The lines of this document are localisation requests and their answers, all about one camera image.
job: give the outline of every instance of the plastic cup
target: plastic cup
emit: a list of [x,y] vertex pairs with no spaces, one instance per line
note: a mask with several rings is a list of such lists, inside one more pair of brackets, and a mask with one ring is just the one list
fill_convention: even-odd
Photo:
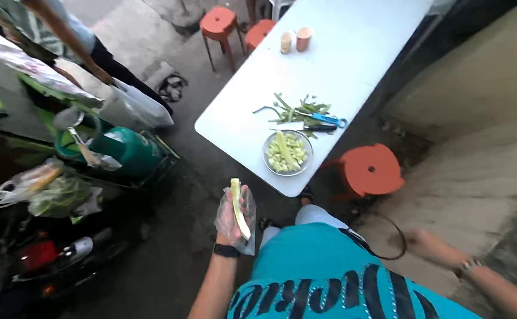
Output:
[[296,50],[298,52],[304,52],[309,46],[309,40],[311,39],[313,30],[310,28],[301,28],[297,32],[296,37]]
[[292,50],[292,34],[284,32],[282,39],[280,40],[280,52],[282,54],[288,54]]

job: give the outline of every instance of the bracelet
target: bracelet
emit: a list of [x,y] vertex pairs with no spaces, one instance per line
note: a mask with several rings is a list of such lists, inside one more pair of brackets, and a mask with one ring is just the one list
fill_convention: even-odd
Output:
[[474,267],[481,267],[483,266],[483,263],[478,259],[470,259],[468,261],[464,261],[463,264],[461,264],[458,268],[456,268],[453,273],[455,276],[459,279],[463,277],[463,274]]

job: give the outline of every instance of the green gas cylinder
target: green gas cylinder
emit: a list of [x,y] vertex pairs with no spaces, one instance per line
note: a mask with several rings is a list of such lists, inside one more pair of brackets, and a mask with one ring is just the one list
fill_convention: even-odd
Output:
[[114,127],[97,136],[89,147],[92,151],[110,155],[122,167],[115,173],[145,177],[160,164],[163,154],[158,145],[125,127]]

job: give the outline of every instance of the motorcycle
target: motorcycle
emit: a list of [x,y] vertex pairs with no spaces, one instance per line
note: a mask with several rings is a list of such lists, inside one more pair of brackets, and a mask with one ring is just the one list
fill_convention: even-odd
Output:
[[[10,214],[0,238],[0,318],[53,317],[48,312],[63,310],[60,304],[132,243],[130,238],[115,236],[112,227],[73,240],[80,232],[59,232],[60,221],[43,219],[31,227],[25,209]],[[50,236],[48,228],[57,236]]]

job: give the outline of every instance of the blue-handled peeler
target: blue-handled peeler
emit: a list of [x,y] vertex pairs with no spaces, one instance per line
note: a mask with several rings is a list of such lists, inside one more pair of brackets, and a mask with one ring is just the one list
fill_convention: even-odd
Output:
[[319,113],[308,114],[308,113],[300,112],[298,110],[294,110],[294,113],[299,114],[299,115],[309,116],[310,118],[312,118],[314,120],[331,123],[333,125],[337,125],[337,127],[339,127],[339,128],[344,128],[347,125],[346,119],[332,118],[330,116],[325,116],[325,115],[322,115]]

